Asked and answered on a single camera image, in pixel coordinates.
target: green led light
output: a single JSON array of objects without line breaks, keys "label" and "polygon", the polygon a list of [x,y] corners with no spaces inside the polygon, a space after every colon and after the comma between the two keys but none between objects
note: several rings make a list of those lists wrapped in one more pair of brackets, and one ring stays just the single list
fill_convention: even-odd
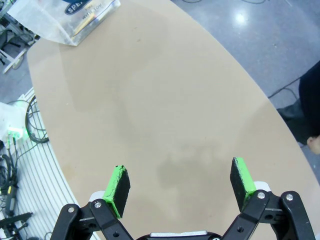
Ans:
[{"label": "green led light", "polygon": [[22,128],[8,127],[8,135],[12,135],[14,138],[20,138],[23,134],[24,130]]}]

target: wire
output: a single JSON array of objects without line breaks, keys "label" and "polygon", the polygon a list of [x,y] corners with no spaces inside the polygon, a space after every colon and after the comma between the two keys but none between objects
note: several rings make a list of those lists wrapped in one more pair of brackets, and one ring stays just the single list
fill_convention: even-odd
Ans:
[{"label": "wire", "polygon": [[8,179],[7,175],[8,175],[7,168],[4,166],[0,166],[0,186],[1,186],[1,189],[4,188],[4,186],[6,185],[6,182]]},{"label": "wire", "polygon": [[283,90],[288,90],[289,92],[291,92],[293,94],[295,100],[298,100],[297,95],[295,94],[295,92],[292,89],[285,87]]},{"label": "wire", "polygon": [[262,0],[262,1],[249,1],[249,0],[241,0],[242,2],[248,3],[248,4],[263,4],[266,0]]},{"label": "wire", "polygon": [[188,3],[188,4],[196,4],[196,3],[201,2],[202,0],[195,0],[195,1],[192,1],[192,0],[182,0],[182,1],[185,2],[185,3]]},{"label": "wire", "polygon": [[25,102],[25,103],[29,104],[29,102],[28,102],[28,101],[26,101],[26,100],[15,100],[15,101],[10,101],[10,102],[8,102],[7,104],[13,104],[13,103],[16,103],[16,102]]},{"label": "wire", "polygon": [[[19,211],[19,201],[18,201],[17,198],[16,198],[16,210],[17,210],[18,215],[20,215],[20,211]],[[26,230],[26,226],[23,226],[23,230],[24,230],[24,232],[25,232],[25,239],[28,239],[28,232],[27,232],[27,230]]]},{"label": "wire", "polygon": [[26,153],[30,152],[32,149],[34,149],[39,143],[35,144],[33,147],[29,148],[29,150],[25,151],[24,153],[22,153],[20,156],[18,156],[17,160],[19,158],[21,158],[23,155],[25,155]]},{"label": "wire", "polygon": [[0,188],[1,188],[1,191],[6,191],[10,185],[10,179],[11,179],[11,160],[5,154],[1,156],[0,161],[1,159],[4,160],[6,167],[0,166],[1,173],[2,174],[4,173],[4,175],[2,176],[3,180],[0,180]]},{"label": "wire", "polygon": [[17,168],[18,165],[18,151],[17,151],[17,143],[16,143],[16,138],[13,138],[13,145],[14,145],[14,151],[15,151],[15,165],[14,168]]},{"label": "wire", "polygon": [[4,197],[2,197],[2,199],[1,199],[0,208],[4,207],[3,203],[6,203],[6,199]]},{"label": "wire", "polygon": [[44,235],[44,240],[47,240],[47,236],[49,235],[49,234],[52,234],[52,232],[51,231],[48,231],[45,235]]},{"label": "wire", "polygon": [[[35,120],[35,117],[33,116],[33,114],[37,113],[37,118],[38,118],[38,120],[40,122],[40,125],[41,125],[41,121],[40,121],[40,117],[38,115],[39,110],[36,107],[36,103],[37,103],[36,102],[36,96],[33,96],[33,98],[29,102],[29,105],[28,105],[28,107],[26,109],[25,128],[26,128],[26,131],[27,131],[31,141],[33,141],[33,142],[35,142],[37,144],[44,144],[44,143],[49,141],[49,138],[46,137],[46,135],[47,135],[46,133],[44,133],[44,136],[40,138],[40,132],[39,131],[45,132],[46,130],[45,129],[40,129],[40,128],[37,127],[36,120]],[[30,121],[31,116],[33,117],[33,121],[34,121],[35,126],[33,124],[31,124],[31,121]],[[37,131],[37,134],[39,135],[38,137],[35,136],[35,134],[31,130],[31,128],[34,128]]]},{"label": "wire", "polygon": [[293,80],[292,82],[288,83],[287,85],[283,86],[282,88],[279,88],[278,90],[276,90],[274,93],[272,93],[270,96],[268,96],[268,99],[272,98],[273,96],[277,95],[278,93],[280,93],[283,89],[289,89],[287,88],[288,86],[290,86],[291,84],[295,83],[296,81],[300,80],[301,77],[298,77],[297,79]]},{"label": "wire", "polygon": [[9,154],[10,161],[11,161],[11,166],[14,168],[14,167],[15,167],[15,165],[14,165],[14,159],[13,159],[13,157],[12,157],[12,155],[11,155],[10,148],[8,148],[7,151],[8,151],[8,154]]}]

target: metal screw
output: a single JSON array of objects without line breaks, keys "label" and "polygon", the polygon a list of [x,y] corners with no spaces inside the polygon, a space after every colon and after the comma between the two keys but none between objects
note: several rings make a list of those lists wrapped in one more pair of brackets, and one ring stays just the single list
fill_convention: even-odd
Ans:
[{"label": "metal screw", "polygon": [[101,202],[97,201],[95,204],[94,204],[94,207],[95,208],[100,208],[101,207]]},{"label": "metal screw", "polygon": [[291,194],[288,194],[287,196],[285,196],[285,198],[288,200],[288,201],[292,201],[294,199],[294,196],[292,196]]},{"label": "metal screw", "polygon": [[259,192],[259,193],[258,193],[258,198],[259,198],[259,199],[264,199],[265,196],[266,196],[266,195],[265,195],[263,192]]}]

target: gray floor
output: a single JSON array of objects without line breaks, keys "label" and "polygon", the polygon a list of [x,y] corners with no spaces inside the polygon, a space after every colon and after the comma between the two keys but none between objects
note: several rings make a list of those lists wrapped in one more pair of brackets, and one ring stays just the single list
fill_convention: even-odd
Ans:
[{"label": "gray floor", "polygon": [[[172,0],[209,31],[244,67],[267,96],[303,75],[320,60],[320,1]],[[9,53],[18,54],[8,46]],[[27,61],[0,75],[0,102],[15,100],[32,86]],[[291,88],[298,95],[299,82]],[[276,108],[295,101],[283,90],[271,102]],[[320,182],[320,156],[303,147]]]}]

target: person's hand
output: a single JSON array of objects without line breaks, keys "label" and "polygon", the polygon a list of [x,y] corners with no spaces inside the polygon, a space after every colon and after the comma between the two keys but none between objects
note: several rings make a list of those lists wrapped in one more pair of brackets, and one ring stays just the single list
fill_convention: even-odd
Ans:
[{"label": "person's hand", "polygon": [[314,154],[320,154],[320,135],[309,137],[306,144]]}]

